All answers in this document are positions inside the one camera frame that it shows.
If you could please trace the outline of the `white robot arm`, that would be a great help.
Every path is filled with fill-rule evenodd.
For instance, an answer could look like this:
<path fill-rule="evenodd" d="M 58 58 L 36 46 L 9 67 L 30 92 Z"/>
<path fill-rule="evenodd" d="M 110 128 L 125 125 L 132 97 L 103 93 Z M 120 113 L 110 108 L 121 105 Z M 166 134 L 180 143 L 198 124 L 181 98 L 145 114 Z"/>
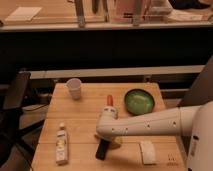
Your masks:
<path fill-rule="evenodd" d="M 213 101 L 118 119 L 115 107 L 105 106 L 96 132 L 104 140 L 117 136 L 190 136 L 187 171 L 213 171 Z"/>

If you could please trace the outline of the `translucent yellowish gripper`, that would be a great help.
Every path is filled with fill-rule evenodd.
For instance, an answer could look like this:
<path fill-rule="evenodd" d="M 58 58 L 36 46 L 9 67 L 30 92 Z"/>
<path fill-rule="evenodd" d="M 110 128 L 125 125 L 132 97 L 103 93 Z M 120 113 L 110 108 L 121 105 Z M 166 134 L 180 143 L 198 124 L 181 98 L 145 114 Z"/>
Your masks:
<path fill-rule="evenodd" d="M 99 134 L 95 134 L 94 137 L 97 140 L 100 140 L 102 148 L 117 149 L 120 148 L 122 145 L 121 137 L 102 136 Z"/>

